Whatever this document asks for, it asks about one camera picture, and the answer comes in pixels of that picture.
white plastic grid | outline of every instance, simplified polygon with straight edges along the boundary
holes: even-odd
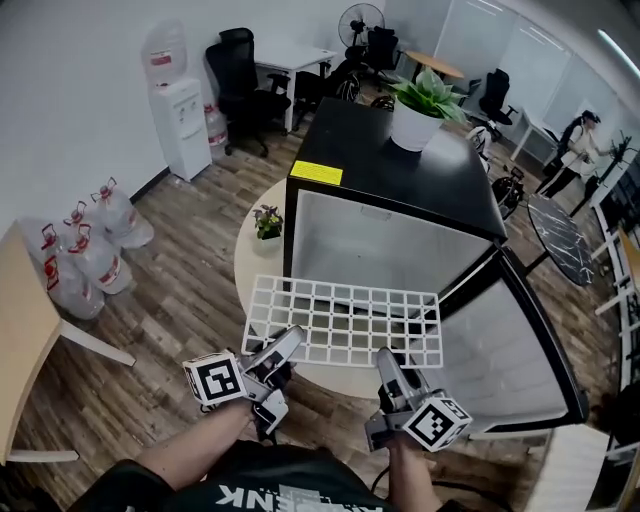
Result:
[[[443,366],[434,293],[256,276],[242,353],[262,350],[293,325],[307,333],[293,362],[374,368],[376,352],[388,347],[402,368]]]

cabinet top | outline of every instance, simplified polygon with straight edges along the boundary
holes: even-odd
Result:
[[[340,185],[305,188],[503,242],[507,234],[480,157],[439,130],[422,153],[390,139],[392,114],[325,98],[296,160],[342,170]],[[290,176],[289,179],[300,179]]]

white desk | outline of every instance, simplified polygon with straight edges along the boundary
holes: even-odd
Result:
[[[293,104],[296,92],[296,73],[302,69],[330,61],[336,52],[314,48],[313,46],[298,45],[288,41],[265,40],[256,41],[254,60],[257,65],[284,71],[289,75],[287,84],[287,98],[291,105],[285,112],[284,126],[288,132],[293,126]]]
[[[285,218],[286,229],[287,217],[284,211],[286,182],[287,180],[279,181],[256,201],[256,204],[247,213],[240,233],[238,233],[236,251],[233,256],[233,271],[236,278],[236,290],[245,313],[249,312],[251,306],[251,294],[256,274],[282,276],[284,258],[282,246],[278,252],[267,257],[258,256],[255,253],[253,239],[256,236],[256,229],[255,219],[251,212],[254,208],[259,208],[261,204],[277,206]],[[382,382],[380,373],[375,368],[343,368],[298,363],[296,373],[330,391],[358,398],[379,399],[378,388]]]
[[[556,137],[558,137],[558,140],[560,139],[560,137],[555,132],[555,130],[551,128],[548,124],[546,124],[540,119],[537,119],[535,116],[532,116],[530,112],[527,112],[526,108],[522,109],[522,117],[520,119],[521,120],[524,119],[524,121],[527,123],[527,130],[524,132],[524,135],[522,136],[522,139],[520,139],[518,146],[513,151],[513,154],[511,155],[511,161],[513,162],[516,161],[516,158],[518,158],[520,151],[522,150],[527,140],[529,139],[529,135],[531,135],[531,132],[536,132],[540,134],[544,140],[546,140],[552,145],[552,148],[556,147],[557,142],[553,140],[553,137],[551,137],[551,135],[549,135],[549,133],[546,130],[550,130]]]

office chair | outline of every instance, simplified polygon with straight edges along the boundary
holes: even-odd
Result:
[[[453,89],[452,89],[453,92],[456,92],[458,94],[464,94],[464,98],[460,98],[460,101],[458,101],[459,107],[464,105],[464,102],[467,100],[467,98],[471,98],[471,96],[473,96],[473,94],[480,87],[481,83],[482,83],[482,78],[476,78],[475,80],[471,80],[469,82],[469,88],[467,90],[464,90],[462,87],[457,87],[455,85],[453,86]]]
[[[336,70],[326,77],[331,65],[320,63],[320,75],[308,71],[300,71],[296,75],[296,108],[298,116],[293,131],[298,131],[300,123],[309,112],[315,111],[322,98],[338,98],[355,103],[360,95],[358,72],[365,71],[367,66],[356,61],[345,60]]]
[[[395,70],[398,66],[398,60],[400,60],[399,51],[397,51],[395,58],[393,55],[396,46],[398,46],[398,38],[394,34],[394,30],[380,27],[369,30],[369,45],[362,61],[373,69],[373,82],[378,86],[378,91],[382,90],[380,72]]]
[[[288,78],[269,75],[274,80],[271,91],[258,89],[253,33],[246,28],[225,30],[220,33],[220,39],[205,52],[220,86],[220,111],[227,116],[229,124],[250,132],[262,146],[260,156],[267,157],[269,149],[260,131],[291,105],[286,96],[277,94],[278,88],[286,88]],[[227,146],[225,152],[231,154],[231,146]]]
[[[516,114],[518,111],[509,105],[509,111],[505,114],[502,112],[502,104],[509,91],[509,75],[501,69],[496,69],[493,73],[487,74],[487,88],[484,96],[480,98],[480,108],[487,117],[494,123],[500,123],[507,126],[513,124],[509,118],[512,112]],[[502,133],[496,128],[497,138],[502,138]]]

black t-shirt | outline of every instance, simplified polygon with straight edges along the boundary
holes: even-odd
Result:
[[[237,442],[207,479],[178,492],[133,461],[107,471],[70,508],[136,512],[391,512],[328,451]]]

